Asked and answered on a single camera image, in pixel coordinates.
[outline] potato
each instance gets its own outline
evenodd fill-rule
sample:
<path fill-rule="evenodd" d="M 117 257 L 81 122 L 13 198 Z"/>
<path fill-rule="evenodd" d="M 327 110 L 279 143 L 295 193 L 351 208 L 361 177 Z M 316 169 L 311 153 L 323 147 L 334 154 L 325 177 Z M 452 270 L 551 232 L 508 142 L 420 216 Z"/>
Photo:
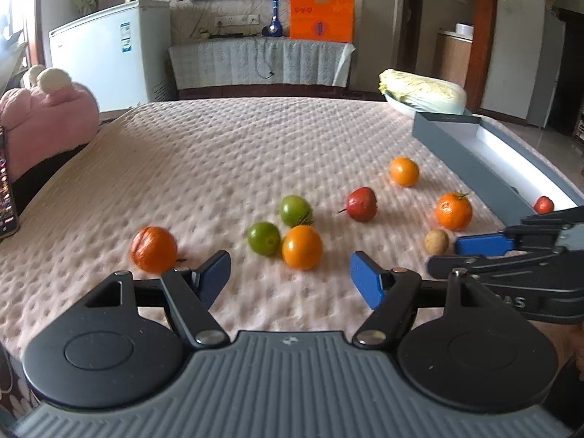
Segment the potato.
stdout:
<path fill-rule="evenodd" d="M 433 229 L 424 239 L 424 248 L 430 255 L 443 255 L 450 241 L 448 234 L 440 229 Z"/>

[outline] orange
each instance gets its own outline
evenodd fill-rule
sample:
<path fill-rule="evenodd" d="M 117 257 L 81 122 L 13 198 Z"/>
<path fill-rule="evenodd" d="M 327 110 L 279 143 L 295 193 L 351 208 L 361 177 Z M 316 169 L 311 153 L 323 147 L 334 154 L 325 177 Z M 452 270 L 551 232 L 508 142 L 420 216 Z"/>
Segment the orange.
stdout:
<path fill-rule="evenodd" d="M 403 187 L 413 186 L 420 178 L 418 165 L 410 158 L 403 158 L 402 156 L 391 162 L 389 165 L 389 173 L 393 181 Z"/>
<path fill-rule="evenodd" d="M 462 231 L 472 220 L 472 206 L 467 194 L 448 193 L 438 199 L 436 218 L 449 231 Z"/>
<path fill-rule="evenodd" d="M 322 258 L 322 240 L 314 227 L 297 225 L 290 229 L 282 242 L 282 257 L 295 270 L 310 270 Z"/>
<path fill-rule="evenodd" d="M 162 274 L 177 259 L 176 240 L 162 227 L 148 226 L 135 235 L 130 247 L 132 261 L 145 272 Z"/>

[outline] pink plush toy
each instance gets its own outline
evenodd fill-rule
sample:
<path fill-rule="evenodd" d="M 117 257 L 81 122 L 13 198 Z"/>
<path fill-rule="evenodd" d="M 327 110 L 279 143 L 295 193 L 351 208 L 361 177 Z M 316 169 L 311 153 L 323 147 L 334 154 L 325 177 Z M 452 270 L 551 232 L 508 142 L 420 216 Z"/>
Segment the pink plush toy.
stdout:
<path fill-rule="evenodd" d="M 27 78 L 30 89 L 9 90 L 0 99 L 13 182 L 41 161 L 89 143 L 99 127 L 95 98 L 66 72 L 34 66 Z"/>

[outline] blue bottle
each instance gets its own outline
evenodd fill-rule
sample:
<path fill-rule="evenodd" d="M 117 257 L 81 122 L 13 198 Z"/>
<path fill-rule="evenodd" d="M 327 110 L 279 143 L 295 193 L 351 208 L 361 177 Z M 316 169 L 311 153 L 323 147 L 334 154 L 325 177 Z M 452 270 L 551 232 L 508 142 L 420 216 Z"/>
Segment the blue bottle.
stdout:
<path fill-rule="evenodd" d="M 282 23 L 278 18 L 280 10 L 280 0 L 272 0 L 272 20 L 268 26 L 268 36 L 279 38 L 282 36 Z"/>

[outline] green tomato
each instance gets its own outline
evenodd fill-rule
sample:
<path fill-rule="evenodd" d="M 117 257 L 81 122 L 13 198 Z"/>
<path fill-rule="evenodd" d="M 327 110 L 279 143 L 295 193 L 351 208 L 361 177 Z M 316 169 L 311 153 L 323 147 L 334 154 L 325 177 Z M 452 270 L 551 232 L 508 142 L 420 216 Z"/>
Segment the green tomato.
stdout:
<path fill-rule="evenodd" d="M 247 233 L 247 243 L 255 253 L 270 257 L 280 249 L 280 231 L 270 222 L 256 222 Z"/>
<path fill-rule="evenodd" d="M 311 225 L 312 208 L 300 196 L 286 196 L 280 203 L 280 217 L 288 227 L 297 225 Z"/>

